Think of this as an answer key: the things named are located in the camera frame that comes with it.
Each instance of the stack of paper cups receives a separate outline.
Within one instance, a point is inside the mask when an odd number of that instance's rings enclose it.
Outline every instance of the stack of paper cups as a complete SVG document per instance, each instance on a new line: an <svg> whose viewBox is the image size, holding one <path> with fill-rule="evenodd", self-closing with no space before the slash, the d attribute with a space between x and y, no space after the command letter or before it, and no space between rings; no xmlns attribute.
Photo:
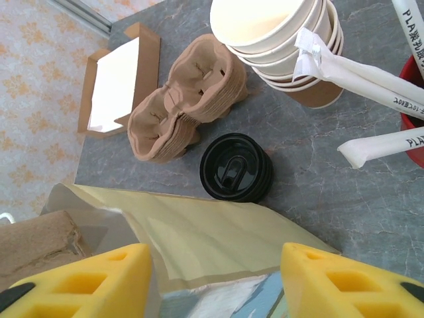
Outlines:
<svg viewBox="0 0 424 318"><path fill-rule="evenodd" d="M299 49L294 46L301 28L317 33L331 51L341 55L344 35L330 0L213 0L211 28L219 41L270 87L302 105L323 108L343 90L307 76L293 81Z"/></svg>

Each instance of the red container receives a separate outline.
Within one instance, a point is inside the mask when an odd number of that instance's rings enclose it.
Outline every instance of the red container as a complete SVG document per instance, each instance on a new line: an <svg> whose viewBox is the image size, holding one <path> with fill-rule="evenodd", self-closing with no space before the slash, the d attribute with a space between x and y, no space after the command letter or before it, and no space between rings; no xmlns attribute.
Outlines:
<svg viewBox="0 0 424 318"><path fill-rule="evenodd" d="M419 72L417 63L413 56L411 56L403 67L400 78L403 78L406 81L415 84L416 86L424 88L424 79ZM402 116L402 125L401 130L406 131L407 129L414 129L418 127L424 127L424 121L421 121L417 118L410 117L406 114L401 113ZM407 155L420 167L424 168L424 147L406 152Z"/></svg>

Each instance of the paper bag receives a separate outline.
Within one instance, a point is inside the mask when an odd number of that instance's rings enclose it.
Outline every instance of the paper bag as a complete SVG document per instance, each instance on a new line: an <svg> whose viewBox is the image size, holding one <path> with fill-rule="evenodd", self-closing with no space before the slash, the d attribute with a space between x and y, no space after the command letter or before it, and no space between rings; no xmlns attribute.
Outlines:
<svg viewBox="0 0 424 318"><path fill-rule="evenodd" d="M149 244L161 293L278 271L285 242L337 252L253 203L58 184L42 213L59 209L95 254Z"/></svg>

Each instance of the gray marble countertop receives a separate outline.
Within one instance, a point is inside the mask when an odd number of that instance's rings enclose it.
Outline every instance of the gray marble countertop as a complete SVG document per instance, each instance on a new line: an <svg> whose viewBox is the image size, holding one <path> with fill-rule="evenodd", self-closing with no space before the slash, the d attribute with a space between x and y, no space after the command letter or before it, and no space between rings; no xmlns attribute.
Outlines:
<svg viewBox="0 0 424 318"><path fill-rule="evenodd" d="M344 30L344 56L399 74L410 53L390 0L334 0ZM160 85L174 60L211 32L211 0L167 0L113 25L110 48L142 21L162 37ZM421 12L424 1L419 0ZM274 91L248 70L252 95L230 115L200 127L200 144L165 165L139 162L126 134L86 138L77 184L208 197L199 179L206 147L225 133L251 136L270 155L273 188L262 203L341 250L424 282L424 170L397 154L353 170L337 147L352 139L399 131L399 113L344 92L311 110Z"/></svg>

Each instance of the black coffee lid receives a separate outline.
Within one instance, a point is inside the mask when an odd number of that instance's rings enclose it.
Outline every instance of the black coffee lid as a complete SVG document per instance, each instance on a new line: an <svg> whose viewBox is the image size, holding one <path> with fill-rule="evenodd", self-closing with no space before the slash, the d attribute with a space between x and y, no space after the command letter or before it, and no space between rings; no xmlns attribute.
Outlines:
<svg viewBox="0 0 424 318"><path fill-rule="evenodd" d="M200 164L200 180L213 198L259 202L268 194L274 169L269 156L249 136L226 134L207 148Z"/></svg>

